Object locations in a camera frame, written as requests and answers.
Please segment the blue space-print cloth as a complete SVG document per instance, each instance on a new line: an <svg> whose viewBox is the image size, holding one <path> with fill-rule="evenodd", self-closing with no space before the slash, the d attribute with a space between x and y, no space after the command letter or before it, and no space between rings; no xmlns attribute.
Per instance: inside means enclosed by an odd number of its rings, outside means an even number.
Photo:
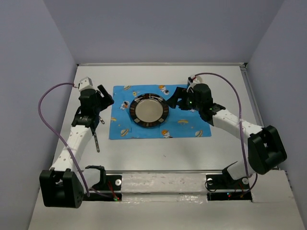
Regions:
<svg viewBox="0 0 307 230"><path fill-rule="evenodd" d="M144 128L132 121L129 114L130 103L145 93L155 93L165 100L174 93L178 85L126 85L113 87L114 104L111 108L109 138L199 138L210 137L210 125L203 122L195 110L170 109L162 124Z"/></svg>

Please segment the black rimmed cream plate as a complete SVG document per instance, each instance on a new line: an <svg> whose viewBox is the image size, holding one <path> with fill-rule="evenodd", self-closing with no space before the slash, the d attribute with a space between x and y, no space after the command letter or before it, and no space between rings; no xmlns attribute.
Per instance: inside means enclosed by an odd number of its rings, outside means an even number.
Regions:
<svg viewBox="0 0 307 230"><path fill-rule="evenodd" d="M143 128L153 128L166 121L169 115L169 106L162 96L145 93L131 102L129 115L136 125Z"/></svg>

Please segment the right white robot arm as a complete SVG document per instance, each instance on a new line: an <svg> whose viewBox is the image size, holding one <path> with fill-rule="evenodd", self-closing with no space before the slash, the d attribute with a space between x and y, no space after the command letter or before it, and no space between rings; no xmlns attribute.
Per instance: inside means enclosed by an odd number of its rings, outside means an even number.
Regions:
<svg viewBox="0 0 307 230"><path fill-rule="evenodd" d="M264 175L287 159L275 127L261 127L232 114L224 106L213 101L211 90L204 83L188 88L177 87L166 103L173 109L193 109L206 123L240 140L243 145L243 159L224 168L221 175L224 187L231 188L239 179L255 173Z"/></svg>

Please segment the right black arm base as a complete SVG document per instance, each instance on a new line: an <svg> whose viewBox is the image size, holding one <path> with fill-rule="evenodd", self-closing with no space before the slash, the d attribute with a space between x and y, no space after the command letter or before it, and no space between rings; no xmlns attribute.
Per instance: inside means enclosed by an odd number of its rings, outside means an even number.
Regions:
<svg viewBox="0 0 307 230"><path fill-rule="evenodd" d="M204 186L208 201L252 201L249 179L233 180L226 169L218 174L207 174Z"/></svg>

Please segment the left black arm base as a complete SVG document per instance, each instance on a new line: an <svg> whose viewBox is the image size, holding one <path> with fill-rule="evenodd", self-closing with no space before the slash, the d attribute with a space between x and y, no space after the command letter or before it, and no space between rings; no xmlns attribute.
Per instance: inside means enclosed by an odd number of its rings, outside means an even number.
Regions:
<svg viewBox="0 0 307 230"><path fill-rule="evenodd" d="M107 174L103 166L89 165L85 167L83 175L89 187L90 196L84 194L83 201L122 200L121 174Z"/></svg>

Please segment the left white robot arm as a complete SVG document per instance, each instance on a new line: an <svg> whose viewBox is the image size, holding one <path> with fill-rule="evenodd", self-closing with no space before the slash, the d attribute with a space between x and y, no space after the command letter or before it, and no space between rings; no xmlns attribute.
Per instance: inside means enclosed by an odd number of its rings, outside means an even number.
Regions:
<svg viewBox="0 0 307 230"><path fill-rule="evenodd" d="M82 170L79 162L88 142L95 136L100 123L100 112L114 103L103 85L94 89L90 83L79 83L80 106L71 124L68 139L39 114L43 123L58 136L64 144L60 155L50 169L39 176L40 189L46 207L79 208L84 196L90 191L106 185L106 171L103 166L89 165Z"/></svg>

